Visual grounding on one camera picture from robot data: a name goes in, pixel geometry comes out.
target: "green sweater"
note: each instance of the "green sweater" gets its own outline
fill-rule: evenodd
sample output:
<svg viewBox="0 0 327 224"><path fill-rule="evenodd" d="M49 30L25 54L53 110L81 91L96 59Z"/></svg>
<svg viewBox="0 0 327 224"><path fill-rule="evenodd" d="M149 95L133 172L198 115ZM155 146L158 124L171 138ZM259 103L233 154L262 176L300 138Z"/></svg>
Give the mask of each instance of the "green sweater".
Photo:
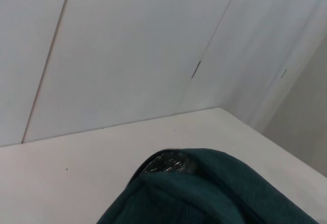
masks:
<svg viewBox="0 0 327 224"><path fill-rule="evenodd" d="M182 155L177 169L155 165L165 153ZM238 159L210 149L182 149L160 151L140 166L98 222L109 223L317 222Z"/></svg>

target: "dark green fabric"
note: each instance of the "dark green fabric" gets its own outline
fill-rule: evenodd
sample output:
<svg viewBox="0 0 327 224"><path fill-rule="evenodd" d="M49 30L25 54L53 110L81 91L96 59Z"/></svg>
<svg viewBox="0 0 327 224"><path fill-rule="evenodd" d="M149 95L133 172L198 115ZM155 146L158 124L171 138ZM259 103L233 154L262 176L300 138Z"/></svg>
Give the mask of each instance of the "dark green fabric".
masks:
<svg viewBox="0 0 327 224"><path fill-rule="evenodd" d="M98 224L317 223L234 157L210 149L178 151L197 163L198 174L140 174L162 152L156 153L141 165Z"/></svg>

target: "white table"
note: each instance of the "white table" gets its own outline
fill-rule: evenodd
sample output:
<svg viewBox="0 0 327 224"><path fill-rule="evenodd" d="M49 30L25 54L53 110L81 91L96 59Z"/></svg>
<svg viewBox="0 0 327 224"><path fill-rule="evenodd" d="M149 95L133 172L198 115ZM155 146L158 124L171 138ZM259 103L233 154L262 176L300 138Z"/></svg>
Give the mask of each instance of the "white table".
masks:
<svg viewBox="0 0 327 224"><path fill-rule="evenodd" d="M185 147L239 158L327 223L327 178L219 108L0 148L0 223L96 223L147 157Z"/></svg>

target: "white wall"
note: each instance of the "white wall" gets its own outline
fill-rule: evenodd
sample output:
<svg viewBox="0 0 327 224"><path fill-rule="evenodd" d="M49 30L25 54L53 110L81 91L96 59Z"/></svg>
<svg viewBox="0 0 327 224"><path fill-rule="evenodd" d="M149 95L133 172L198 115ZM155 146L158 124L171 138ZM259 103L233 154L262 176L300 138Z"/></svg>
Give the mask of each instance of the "white wall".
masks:
<svg viewBox="0 0 327 224"><path fill-rule="evenodd" d="M174 113L230 0L67 0L25 141Z"/></svg>
<svg viewBox="0 0 327 224"><path fill-rule="evenodd" d="M221 107L262 132L284 94L279 84L294 83L327 33L326 8L327 0L231 0L177 112Z"/></svg>
<svg viewBox="0 0 327 224"><path fill-rule="evenodd" d="M0 146L22 142L64 0L0 0Z"/></svg>
<svg viewBox="0 0 327 224"><path fill-rule="evenodd" d="M327 176L327 38L264 135Z"/></svg>

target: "white cabinet door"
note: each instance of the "white cabinet door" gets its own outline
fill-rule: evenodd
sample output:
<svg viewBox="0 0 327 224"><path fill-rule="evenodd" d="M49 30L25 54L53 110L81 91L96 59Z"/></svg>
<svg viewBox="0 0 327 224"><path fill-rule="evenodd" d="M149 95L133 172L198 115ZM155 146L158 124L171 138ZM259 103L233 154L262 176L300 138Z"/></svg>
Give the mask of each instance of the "white cabinet door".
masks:
<svg viewBox="0 0 327 224"><path fill-rule="evenodd" d="M229 0L68 0L26 141L175 112Z"/></svg>
<svg viewBox="0 0 327 224"><path fill-rule="evenodd" d="M287 64L301 61L320 40L312 33L325 26L311 20L321 2L231 0L177 112L222 107L252 125ZM299 42L304 35L310 38Z"/></svg>
<svg viewBox="0 0 327 224"><path fill-rule="evenodd" d="M0 0L0 146L21 143L64 0Z"/></svg>

